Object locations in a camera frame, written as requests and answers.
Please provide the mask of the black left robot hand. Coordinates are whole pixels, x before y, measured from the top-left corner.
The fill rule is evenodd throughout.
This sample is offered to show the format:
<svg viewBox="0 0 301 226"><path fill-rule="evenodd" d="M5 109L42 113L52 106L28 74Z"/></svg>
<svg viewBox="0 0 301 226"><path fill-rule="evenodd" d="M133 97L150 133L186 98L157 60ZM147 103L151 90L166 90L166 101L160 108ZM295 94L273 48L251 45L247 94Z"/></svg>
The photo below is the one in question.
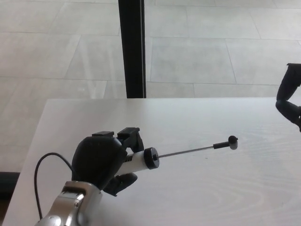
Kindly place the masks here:
<svg viewBox="0 0 301 226"><path fill-rule="evenodd" d="M130 148L134 153L144 149L139 128L125 128L114 137L113 131L101 131L83 139L76 148L71 166L71 179L95 185L112 196L131 186L137 179L134 173L117 176Z"/></svg>

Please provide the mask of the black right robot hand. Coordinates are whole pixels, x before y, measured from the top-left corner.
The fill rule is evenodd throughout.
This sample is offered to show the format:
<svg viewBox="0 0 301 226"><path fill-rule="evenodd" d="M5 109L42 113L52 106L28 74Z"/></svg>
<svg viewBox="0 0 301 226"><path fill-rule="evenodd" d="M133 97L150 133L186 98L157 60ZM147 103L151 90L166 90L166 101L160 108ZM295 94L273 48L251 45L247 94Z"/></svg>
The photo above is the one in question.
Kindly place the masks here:
<svg viewBox="0 0 301 226"><path fill-rule="evenodd" d="M301 107L289 99L301 85L301 64L288 63L276 97L277 110L301 130Z"/></svg>

